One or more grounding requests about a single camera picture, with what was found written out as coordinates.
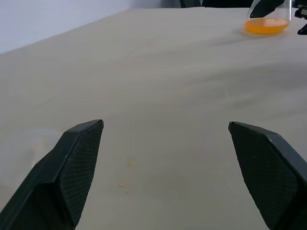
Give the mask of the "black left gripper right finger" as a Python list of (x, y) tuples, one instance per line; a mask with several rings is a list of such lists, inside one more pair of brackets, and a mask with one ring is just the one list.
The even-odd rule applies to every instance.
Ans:
[(244, 182), (271, 230), (307, 228), (307, 163), (278, 133), (230, 122)]

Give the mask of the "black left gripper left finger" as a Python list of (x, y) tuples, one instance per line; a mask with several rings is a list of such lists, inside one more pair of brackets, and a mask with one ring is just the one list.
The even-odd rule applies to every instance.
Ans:
[(2, 230), (74, 230), (94, 178), (104, 122), (78, 124), (34, 165), (0, 213)]

